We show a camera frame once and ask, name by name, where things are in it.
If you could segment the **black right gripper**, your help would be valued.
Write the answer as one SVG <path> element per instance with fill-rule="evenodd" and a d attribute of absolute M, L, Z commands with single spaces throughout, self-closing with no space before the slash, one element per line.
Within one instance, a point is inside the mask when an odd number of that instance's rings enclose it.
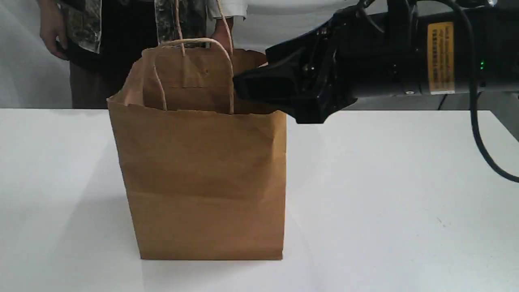
<path fill-rule="evenodd" d="M 272 105 L 299 124 L 322 124 L 347 107 L 336 56 L 356 13 L 355 6 L 341 8 L 310 32 L 267 48 L 266 65 L 233 77 L 238 97 Z"/>

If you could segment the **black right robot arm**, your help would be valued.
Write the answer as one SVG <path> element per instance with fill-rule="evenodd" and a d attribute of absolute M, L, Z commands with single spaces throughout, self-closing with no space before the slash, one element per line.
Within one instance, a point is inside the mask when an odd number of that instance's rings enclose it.
<path fill-rule="evenodd" d="M 319 27 L 266 50 L 267 65 L 237 74 L 242 100 L 300 124 L 322 124 L 360 98 L 518 91 L 518 10 L 485 0 L 419 15 L 416 0 L 370 0 L 336 11 Z"/>

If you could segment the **person's left hand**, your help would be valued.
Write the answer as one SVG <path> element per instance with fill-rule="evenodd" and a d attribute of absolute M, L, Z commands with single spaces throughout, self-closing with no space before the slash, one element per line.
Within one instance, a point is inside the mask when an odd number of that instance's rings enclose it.
<path fill-rule="evenodd" d="M 216 19 L 214 31 L 211 38 L 218 41 L 226 51 L 232 53 L 232 28 L 234 26 L 234 17 L 224 19 Z"/>

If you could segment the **person's right hand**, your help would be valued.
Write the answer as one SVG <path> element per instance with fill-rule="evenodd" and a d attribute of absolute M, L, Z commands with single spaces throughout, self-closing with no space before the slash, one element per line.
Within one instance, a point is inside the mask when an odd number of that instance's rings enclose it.
<path fill-rule="evenodd" d="M 40 9 L 40 38 L 46 49 L 55 57 L 68 61 L 66 26 L 57 1 L 38 0 Z"/>

